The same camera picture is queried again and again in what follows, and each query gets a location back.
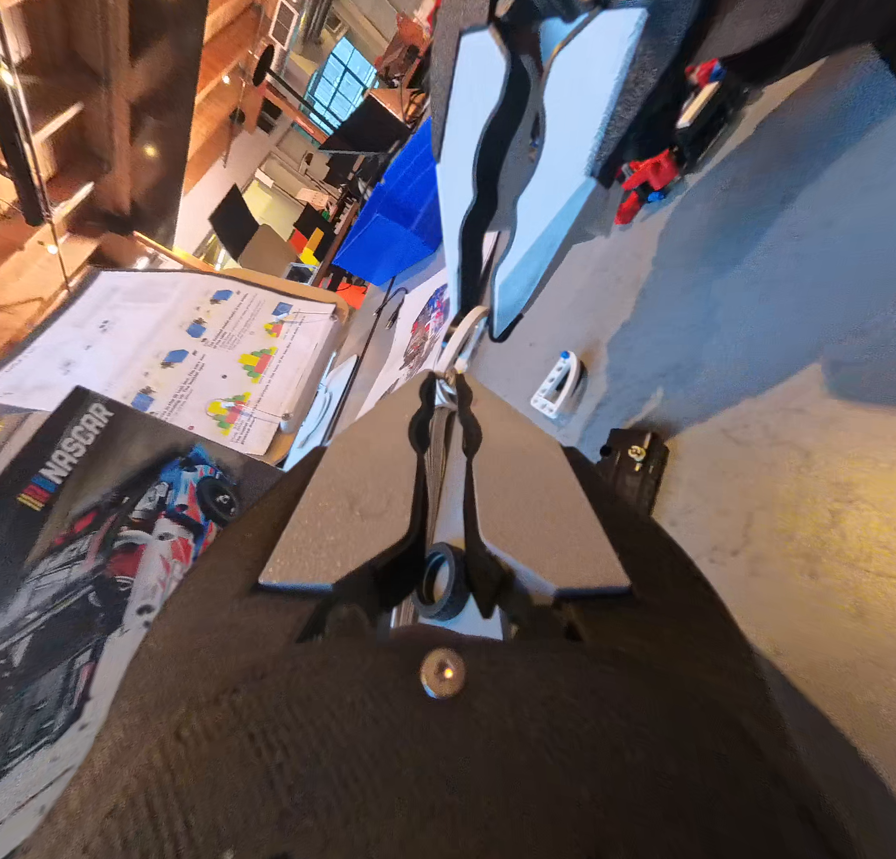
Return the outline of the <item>black panel brick with pins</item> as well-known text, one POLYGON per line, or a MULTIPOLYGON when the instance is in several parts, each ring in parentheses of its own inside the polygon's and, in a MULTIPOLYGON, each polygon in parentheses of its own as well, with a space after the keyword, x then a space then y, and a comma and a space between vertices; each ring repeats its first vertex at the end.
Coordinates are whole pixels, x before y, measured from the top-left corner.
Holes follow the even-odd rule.
POLYGON ((629 506, 650 516, 668 457, 666 441, 655 431, 613 428, 599 450, 596 470, 629 506))

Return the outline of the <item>partly built toy car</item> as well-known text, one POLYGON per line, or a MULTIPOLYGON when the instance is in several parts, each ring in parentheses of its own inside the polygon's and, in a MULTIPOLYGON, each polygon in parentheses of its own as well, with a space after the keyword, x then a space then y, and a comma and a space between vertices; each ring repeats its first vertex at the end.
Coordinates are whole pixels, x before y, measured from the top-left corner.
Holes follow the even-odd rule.
POLYGON ((614 219, 617 226, 633 223, 645 205, 664 200, 698 169, 745 104, 745 86, 721 58, 688 67, 685 78, 685 99, 666 146, 653 156, 626 161, 617 170, 616 181, 623 191, 614 219))

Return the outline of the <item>black monitor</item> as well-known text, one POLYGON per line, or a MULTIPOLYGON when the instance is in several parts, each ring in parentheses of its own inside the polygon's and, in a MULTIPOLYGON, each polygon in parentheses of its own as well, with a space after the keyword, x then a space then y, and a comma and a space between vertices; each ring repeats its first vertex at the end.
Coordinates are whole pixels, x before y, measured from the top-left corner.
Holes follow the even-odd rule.
POLYGON ((328 154, 381 155, 403 144, 412 131, 395 90, 368 90, 356 109, 319 149, 328 154))

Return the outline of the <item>open instruction booklet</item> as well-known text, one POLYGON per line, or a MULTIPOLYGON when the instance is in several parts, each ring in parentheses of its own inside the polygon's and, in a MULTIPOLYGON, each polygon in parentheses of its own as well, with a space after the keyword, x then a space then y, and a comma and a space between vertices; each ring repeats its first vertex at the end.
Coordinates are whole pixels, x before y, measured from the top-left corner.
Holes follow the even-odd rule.
MULTIPOLYGON (((392 394, 416 375, 432 372, 451 317, 443 270, 407 293, 399 309, 392 347, 385 367, 365 402, 365 413, 381 398, 392 394)), ((463 504, 466 460, 462 452, 462 428, 455 411, 440 410, 430 416, 427 410, 423 412, 422 425, 422 436, 418 434, 416 424, 412 428, 412 441, 420 449, 418 491, 413 502, 412 527, 396 548, 401 552, 409 540, 411 559, 417 560, 417 549, 421 547, 424 550, 424 568, 427 553, 436 542, 448 542, 465 553, 463 504)), ((461 621, 472 620, 476 605, 473 588, 469 583, 467 560, 465 554, 469 599, 459 616, 442 622, 421 619, 408 596, 397 607, 382 614, 377 623, 377 636, 385 640, 388 636, 397 635, 403 626, 415 623, 459 630, 457 618, 461 621)))

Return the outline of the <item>black toy tyre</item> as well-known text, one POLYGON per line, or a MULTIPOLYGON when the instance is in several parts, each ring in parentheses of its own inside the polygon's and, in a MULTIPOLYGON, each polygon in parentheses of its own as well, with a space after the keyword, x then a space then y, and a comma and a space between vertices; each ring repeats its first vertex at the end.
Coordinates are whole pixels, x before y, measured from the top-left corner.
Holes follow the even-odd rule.
POLYGON ((448 542, 432 545, 410 597, 421 619, 442 622, 459 616, 469 599, 463 550, 448 542))

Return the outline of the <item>plain white curved brick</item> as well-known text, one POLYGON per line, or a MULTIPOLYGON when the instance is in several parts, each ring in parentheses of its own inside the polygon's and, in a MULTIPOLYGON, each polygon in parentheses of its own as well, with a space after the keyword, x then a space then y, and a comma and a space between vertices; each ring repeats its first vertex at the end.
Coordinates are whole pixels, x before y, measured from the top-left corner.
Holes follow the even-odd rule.
POLYGON ((444 342, 433 367, 436 377, 435 408, 446 412, 456 410, 458 378, 468 371, 472 356, 487 332, 488 318, 487 306, 478 305, 458 324, 450 327, 449 337, 444 342))

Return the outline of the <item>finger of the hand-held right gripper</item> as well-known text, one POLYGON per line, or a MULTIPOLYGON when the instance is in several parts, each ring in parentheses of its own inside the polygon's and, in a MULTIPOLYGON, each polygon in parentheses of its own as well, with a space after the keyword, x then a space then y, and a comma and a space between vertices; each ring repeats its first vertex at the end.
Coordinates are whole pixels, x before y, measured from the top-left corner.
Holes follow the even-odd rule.
POLYGON ((529 78, 495 25, 466 31, 435 164, 451 310, 464 317, 482 293, 483 240, 498 207, 498 184, 527 103, 529 78))
POLYGON ((495 342, 506 338, 530 305, 596 189, 597 152, 647 20, 644 7, 596 13, 548 61, 539 155, 492 276, 489 336, 495 342))

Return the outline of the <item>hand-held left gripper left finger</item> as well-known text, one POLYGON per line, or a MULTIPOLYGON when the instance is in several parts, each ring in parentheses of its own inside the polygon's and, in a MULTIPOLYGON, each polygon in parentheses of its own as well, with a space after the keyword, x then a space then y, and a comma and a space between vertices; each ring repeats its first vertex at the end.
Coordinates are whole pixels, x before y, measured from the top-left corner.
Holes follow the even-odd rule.
POLYGON ((430 375, 381 398, 324 450, 259 577, 264 587, 333 587, 400 545, 412 527, 430 375))

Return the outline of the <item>white curved brick with pin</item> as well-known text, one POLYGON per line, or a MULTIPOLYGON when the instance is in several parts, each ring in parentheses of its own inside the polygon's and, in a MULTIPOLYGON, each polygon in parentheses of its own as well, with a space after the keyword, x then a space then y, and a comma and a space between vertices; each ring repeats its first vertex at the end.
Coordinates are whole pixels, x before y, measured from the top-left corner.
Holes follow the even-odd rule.
POLYGON ((532 409, 552 422, 568 415, 585 375, 585 367, 577 354, 569 350, 560 352, 555 364, 532 394, 532 409))

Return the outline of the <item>person's right forearm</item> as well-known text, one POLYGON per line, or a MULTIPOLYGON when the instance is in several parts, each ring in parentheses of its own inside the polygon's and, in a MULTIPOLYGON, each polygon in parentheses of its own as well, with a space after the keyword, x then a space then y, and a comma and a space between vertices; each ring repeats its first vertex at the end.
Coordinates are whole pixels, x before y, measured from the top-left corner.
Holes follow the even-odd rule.
POLYGON ((712 0, 689 58, 760 87, 859 45, 894 38, 895 0, 712 0))

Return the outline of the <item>toy car set box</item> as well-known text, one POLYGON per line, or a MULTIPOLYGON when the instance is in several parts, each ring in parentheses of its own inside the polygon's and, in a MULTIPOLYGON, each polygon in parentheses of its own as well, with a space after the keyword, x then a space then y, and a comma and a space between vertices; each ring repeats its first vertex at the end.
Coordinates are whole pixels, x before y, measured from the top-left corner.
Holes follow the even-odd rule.
POLYGON ((1 823, 61 796, 185 574, 283 476, 76 387, 2 462, 1 823))

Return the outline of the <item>instruction sheet on stand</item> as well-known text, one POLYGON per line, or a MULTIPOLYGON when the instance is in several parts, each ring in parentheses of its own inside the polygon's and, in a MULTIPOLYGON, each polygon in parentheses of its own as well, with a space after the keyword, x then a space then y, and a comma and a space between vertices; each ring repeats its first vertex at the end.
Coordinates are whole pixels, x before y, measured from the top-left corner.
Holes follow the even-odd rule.
POLYGON ((2 362, 2 405, 51 412, 84 387, 276 463, 349 313, 333 293, 278 278, 100 271, 2 362))

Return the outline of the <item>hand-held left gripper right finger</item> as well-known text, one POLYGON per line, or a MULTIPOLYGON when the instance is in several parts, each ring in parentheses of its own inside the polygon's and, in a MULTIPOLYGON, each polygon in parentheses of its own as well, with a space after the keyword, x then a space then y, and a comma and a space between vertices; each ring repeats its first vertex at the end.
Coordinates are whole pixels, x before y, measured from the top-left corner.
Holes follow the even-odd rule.
POLYGON ((530 594, 625 594, 617 552, 561 444, 471 376, 456 381, 468 542, 530 594))

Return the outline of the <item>blue box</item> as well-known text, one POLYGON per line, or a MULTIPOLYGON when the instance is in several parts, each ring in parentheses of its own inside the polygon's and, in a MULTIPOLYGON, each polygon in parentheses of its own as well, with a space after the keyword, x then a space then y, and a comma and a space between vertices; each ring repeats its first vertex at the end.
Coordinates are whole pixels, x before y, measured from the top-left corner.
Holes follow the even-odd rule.
POLYGON ((431 256, 441 243, 432 119, 427 118, 385 170, 333 264, 381 285, 431 256))

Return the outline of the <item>distant paned window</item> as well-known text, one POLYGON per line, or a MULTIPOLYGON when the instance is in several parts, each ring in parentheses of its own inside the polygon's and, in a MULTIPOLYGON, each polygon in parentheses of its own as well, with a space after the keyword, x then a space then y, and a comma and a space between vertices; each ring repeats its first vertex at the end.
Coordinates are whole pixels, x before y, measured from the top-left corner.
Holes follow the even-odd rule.
POLYGON ((349 37, 342 37, 311 77, 305 98, 308 118, 327 136, 342 125, 377 86, 372 65, 349 37))

